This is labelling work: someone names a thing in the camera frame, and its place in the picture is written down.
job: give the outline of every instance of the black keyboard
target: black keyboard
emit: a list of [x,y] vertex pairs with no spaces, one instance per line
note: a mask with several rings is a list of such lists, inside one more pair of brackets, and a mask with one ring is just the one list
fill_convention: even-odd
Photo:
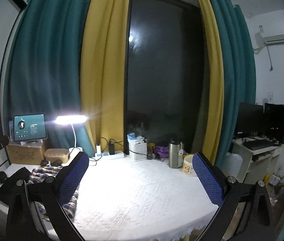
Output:
[[242,145],[250,150],[257,150],[257,149],[276,146],[272,141],[269,141],[266,139],[256,139],[256,140],[245,141],[242,143]]

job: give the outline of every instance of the purple cloth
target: purple cloth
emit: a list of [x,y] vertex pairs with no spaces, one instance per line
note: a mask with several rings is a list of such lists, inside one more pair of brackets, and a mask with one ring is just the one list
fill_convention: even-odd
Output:
[[169,147],[155,146],[154,153],[159,154],[161,158],[168,158],[169,157]]

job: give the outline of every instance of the plaid shirt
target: plaid shirt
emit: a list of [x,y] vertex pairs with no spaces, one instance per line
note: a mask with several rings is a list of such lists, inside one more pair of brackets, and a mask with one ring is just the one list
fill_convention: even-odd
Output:
[[[40,168],[34,168],[32,170],[31,175],[29,176],[28,184],[31,183],[40,183],[43,182],[47,177],[49,176],[56,176],[58,172],[60,172],[62,168],[59,167],[40,167]],[[75,209],[78,199],[78,187],[75,190],[74,195],[72,196],[72,199],[69,203],[64,204],[62,207],[64,208],[65,212],[69,216],[69,218],[74,218],[75,215]],[[46,214],[45,207],[42,203],[37,202],[38,210],[43,215],[43,218],[49,221],[49,218]]]

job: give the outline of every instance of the computer desk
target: computer desk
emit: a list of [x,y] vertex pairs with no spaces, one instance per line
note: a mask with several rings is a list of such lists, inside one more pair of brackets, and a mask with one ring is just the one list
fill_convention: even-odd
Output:
[[[255,184],[258,180],[263,180],[265,175],[274,172],[284,145],[250,150],[243,146],[242,142],[242,138],[232,140],[232,153],[239,154],[243,159],[237,180],[241,183]],[[252,158],[255,155],[259,155],[259,158],[253,161]]]

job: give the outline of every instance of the cardboard box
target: cardboard box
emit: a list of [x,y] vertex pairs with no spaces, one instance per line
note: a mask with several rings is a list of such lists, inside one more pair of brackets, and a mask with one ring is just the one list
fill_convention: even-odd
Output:
[[26,143],[22,146],[20,143],[10,142],[6,148],[11,163],[24,165],[40,165],[46,151],[45,141]]

